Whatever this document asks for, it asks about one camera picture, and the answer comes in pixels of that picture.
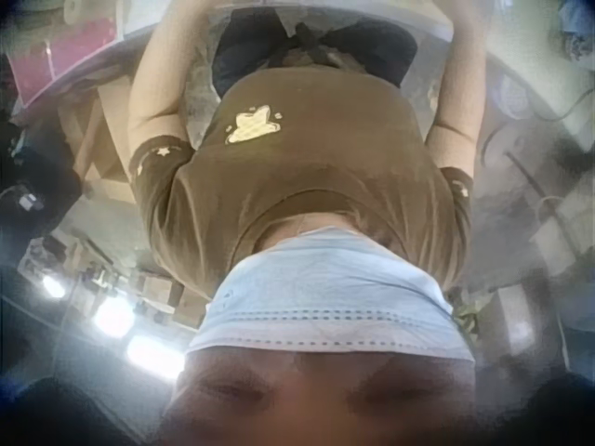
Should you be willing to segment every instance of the brown t-shirt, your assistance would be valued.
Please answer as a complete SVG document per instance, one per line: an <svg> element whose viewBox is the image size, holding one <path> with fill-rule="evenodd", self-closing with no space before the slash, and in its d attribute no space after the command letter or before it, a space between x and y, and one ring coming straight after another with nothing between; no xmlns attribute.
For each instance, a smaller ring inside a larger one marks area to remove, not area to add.
<svg viewBox="0 0 595 446"><path fill-rule="evenodd" d="M470 178L436 167L409 103L371 75L255 72L223 98L198 151L154 138L130 169L157 261L207 297L271 225L301 214L348 216L444 290L465 260Z"/></svg>

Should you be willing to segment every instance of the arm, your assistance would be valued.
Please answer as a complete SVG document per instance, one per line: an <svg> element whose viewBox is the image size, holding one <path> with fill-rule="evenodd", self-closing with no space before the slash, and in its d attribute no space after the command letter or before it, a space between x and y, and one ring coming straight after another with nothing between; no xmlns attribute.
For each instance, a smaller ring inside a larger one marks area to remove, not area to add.
<svg viewBox="0 0 595 446"><path fill-rule="evenodd" d="M436 0L455 26L434 124L426 145L439 168L454 167L473 177L485 106L486 35L489 24L465 0Z"/></svg>
<svg viewBox="0 0 595 446"><path fill-rule="evenodd" d="M173 0L147 45L132 85L128 136L132 155L151 139L188 141L179 105L201 25L213 0Z"/></svg>

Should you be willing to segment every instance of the surgical mask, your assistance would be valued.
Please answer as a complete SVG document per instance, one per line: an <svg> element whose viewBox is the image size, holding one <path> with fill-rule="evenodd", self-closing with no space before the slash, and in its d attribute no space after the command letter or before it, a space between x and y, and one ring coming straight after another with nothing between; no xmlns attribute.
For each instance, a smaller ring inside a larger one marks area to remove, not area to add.
<svg viewBox="0 0 595 446"><path fill-rule="evenodd" d="M326 228L239 263L189 352L239 347L473 361L451 315L428 273L361 234Z"/></svg>

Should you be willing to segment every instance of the pink object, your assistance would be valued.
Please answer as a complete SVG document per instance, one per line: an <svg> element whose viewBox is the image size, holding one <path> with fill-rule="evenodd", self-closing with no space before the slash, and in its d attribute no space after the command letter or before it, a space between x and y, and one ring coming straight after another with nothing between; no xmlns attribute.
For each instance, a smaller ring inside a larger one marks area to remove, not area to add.
<svg viewBox="0 0 595 446"><path fill-rule="evenodd" d="M99 19L40 44L28 54L8 56L24 107L65 74L117 43L115 20Z"/></svg>

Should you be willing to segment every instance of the fluorescent light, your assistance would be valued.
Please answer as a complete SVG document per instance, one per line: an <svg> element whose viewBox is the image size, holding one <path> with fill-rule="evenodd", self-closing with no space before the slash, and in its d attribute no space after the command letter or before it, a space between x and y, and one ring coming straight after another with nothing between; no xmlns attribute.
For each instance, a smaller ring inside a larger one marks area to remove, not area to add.
<svg viewBox="0 0 595 446"><path fill-rule="evenodd" d="M62 299L66 296L66 290L64 287L51 276L45 276L42 280L43 285L45 286L47 293L55 298L55 299Z"/></svg>
<svg viewBox="0 0 595 446"><path fill-rule="evenodd" d="M167 380L176 380L184 370L184 355L147 336L135 336L128 344L130 362Z"/></svg>
<svg viewBox="0 0 595 446"><path fill-rule="evenodd" d="M125 299L108 297L101 304L95 315L94 322L99 329L109 337L120 339L130 331L134 325L134 310Z"/></svg>

